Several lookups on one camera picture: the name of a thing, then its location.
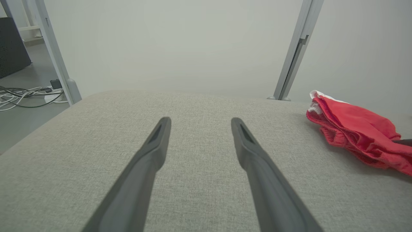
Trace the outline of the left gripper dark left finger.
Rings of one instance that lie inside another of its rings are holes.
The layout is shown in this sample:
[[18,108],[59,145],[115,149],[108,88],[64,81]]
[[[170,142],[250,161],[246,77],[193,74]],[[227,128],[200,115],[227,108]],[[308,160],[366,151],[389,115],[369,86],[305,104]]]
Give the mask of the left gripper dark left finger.
[[166,160],[171,119],[163,117],[110,188],[84,232],[142,232],[156,172]]

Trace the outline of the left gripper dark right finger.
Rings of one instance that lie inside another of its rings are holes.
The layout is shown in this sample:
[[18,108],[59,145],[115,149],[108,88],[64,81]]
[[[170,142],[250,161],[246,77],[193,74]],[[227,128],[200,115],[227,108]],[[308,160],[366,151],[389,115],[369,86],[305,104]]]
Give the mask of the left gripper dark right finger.
[[262,232],[322,232],[323,229],[269,154],[240,118],[231,119],[240,166],[245,170]]

